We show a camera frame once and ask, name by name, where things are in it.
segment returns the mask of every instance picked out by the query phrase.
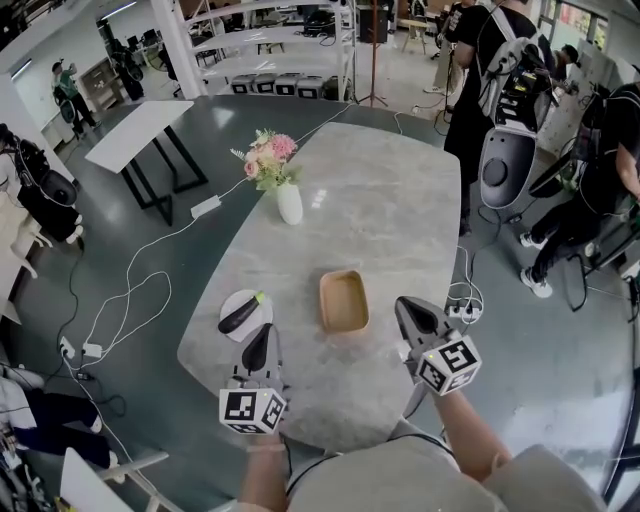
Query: electrical outlet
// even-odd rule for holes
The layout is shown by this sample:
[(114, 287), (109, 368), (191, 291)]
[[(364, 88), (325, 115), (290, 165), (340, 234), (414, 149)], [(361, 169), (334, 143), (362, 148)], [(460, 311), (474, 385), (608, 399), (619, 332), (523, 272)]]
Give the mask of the electrical outlet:
[(82, 349), (87, 357), (95, 357), (96, 359), (102, 357), (102, 347), (96, 343), (85, 343), (82, 345)]
[(445, 314), (449, 318), (462, 318), (463, 313), (464, 319), (467, 322), (471, 322), (480, 318), (482, 311), (480, 310), (480, 308), (476, 307), (467, 308), (467, 311), (465, 311), (464, 308), (461, 308), (460, 306), (447, 306), (445, 309)]
[(62, 354), (63, 357), (66, 357), (69, 361), (71, 361), (76, 355), (76, 349), (73, 348), (73, 345), (71, 345), (71, 343), (69, 343), (69, 340), (64, 336), (60, 341), (60, 353)]

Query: power strip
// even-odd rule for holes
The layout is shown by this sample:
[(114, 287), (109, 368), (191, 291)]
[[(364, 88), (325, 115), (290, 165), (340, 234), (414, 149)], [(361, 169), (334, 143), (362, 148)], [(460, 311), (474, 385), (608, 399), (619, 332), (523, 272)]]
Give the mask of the power strip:
[(465, 311), (460, 306), (447, 306), (444, 312), (449, 318), (462, 318), (464, 313), (464, 319), (467, 322), (474, 322), (482, 315), (482, 310), (476, 307), (467, 308)]

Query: white shelf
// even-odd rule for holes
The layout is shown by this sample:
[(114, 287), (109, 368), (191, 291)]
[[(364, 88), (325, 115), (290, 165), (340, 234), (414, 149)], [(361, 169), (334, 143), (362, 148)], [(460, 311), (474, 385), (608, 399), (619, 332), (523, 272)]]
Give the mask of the white shelf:
[(224, 59), (208, 68), (200, 68), (203, 78), (238, 76), (261, 73), (305, 73), (334, 75), (335, 60), (323, 55), (266, 54)]
[(277, 9), (278, 7), (288, 7), (290, 5), (333, 5), (330, 0), (266, 0), (259, 2), (247, 2), (235, 5), (229, 5), (227, 7), (221, 7), (220, 9), (213, 9), (210, 12), (194, 16), (191, 19), (185, 20), (184, 24), (188, 27), (194, 23), (200, 21), (207, 21), (213, 18), (221, 18), (222, 16), (229, 16), (231, 14), (237, 14), (240, 12), (250, 12), (259, 9)]
[[(191, 50), (194, 54), (206, 52), (210, 50), (219, 50), (221, 48), (234, 48), (238, 46), (250, 46), (257, 44), (271, 43), (315, 43), (320, 44), (324, 37), (305, 37), (300, 34), (303, 27), (273, 27), (260, 28), (253, 30), (243, 30), (240, 32), (229, 32), (214, 36), (198, 46), (194, 46)], [(350, 43), (351, 34), (344, 32), (342, 34), (342, 42)]]

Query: wooden stool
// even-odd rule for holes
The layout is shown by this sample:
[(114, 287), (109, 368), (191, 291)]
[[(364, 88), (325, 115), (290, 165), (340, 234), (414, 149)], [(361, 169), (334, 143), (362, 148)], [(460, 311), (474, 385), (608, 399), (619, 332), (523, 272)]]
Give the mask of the wooden stool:
[(399, 19), (398, 25), (409, 29), (409, 32), (407, 33), (407, 38), (404, 40), (404, 44), (402, 45), (402, 53), (404, 53), (404, 49), (407, 47), (407, 43), (409, 42), (409, 38), (411, 37), (411, 29), (415, 29), (418, 31), (418, 36), (420, 37), (420, 42), (422, 43), (422, 51), (426, 55), (427, 49), (424, 44), (424, 35), (427, 30), (427, 24), (424, 21)]

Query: office desk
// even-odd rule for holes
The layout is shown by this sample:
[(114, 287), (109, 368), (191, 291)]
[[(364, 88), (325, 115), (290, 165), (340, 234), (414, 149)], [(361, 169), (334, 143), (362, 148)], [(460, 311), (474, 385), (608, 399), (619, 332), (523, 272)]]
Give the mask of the office desk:
[[(143, 210), (155, 206), (162, 218), (170, 226), (173, 223), (173, 207), (170, 195), (158, 197), (145, 177), (135, 157), (150, 142), (156, 147), (173, 175), (173, 192), (179, 194), (208, 182), (198, 164), (191, 157), (180, 139), (171, 128), (171, 123), (193, 106), (192, 101), (147, 101), (125, 117), (102, 139), (85, 157), (90, 162), (100, 165), (111, 172), (122, 174), (127, 186)], [(185, 159), (196, 175), (196, 179), (180, 185), (178, 171), (156, 138), (162, 131)], [(150, 200), (145, 201), (136, 187), (127, 166), (130, 165), (140, 180)]]

